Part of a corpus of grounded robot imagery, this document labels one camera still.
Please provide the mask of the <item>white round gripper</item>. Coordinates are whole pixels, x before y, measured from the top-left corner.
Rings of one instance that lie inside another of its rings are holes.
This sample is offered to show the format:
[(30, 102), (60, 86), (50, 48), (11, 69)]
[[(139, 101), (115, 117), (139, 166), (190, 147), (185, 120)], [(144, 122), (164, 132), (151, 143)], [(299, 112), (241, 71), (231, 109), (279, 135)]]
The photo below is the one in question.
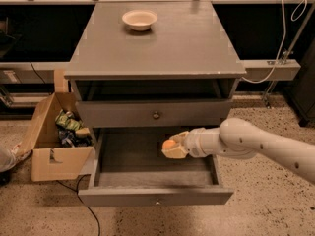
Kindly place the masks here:
[(205, 128), (184, 131), (170, 137), (171, 140), (182, 144), (183, 147), (164, 148), (163, 154), (167, 158), (183, 159), (189, 154), (194, 158), (204, 158), (211, 155), (213, 149), (213, 133)]

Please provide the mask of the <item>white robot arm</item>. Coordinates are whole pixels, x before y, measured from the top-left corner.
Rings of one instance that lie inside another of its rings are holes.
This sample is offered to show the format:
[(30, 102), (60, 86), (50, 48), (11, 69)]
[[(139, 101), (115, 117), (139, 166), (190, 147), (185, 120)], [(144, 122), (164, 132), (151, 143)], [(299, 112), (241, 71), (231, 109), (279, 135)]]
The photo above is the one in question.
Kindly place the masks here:
[(262, 154), (304, 180), (315, 183), (315, 146), (275, 135), (239, 118), (228, 118), (218, 128), (198, 128), (171, 136), (162, 144), (167, 158), (218, 155), (249, 159)]

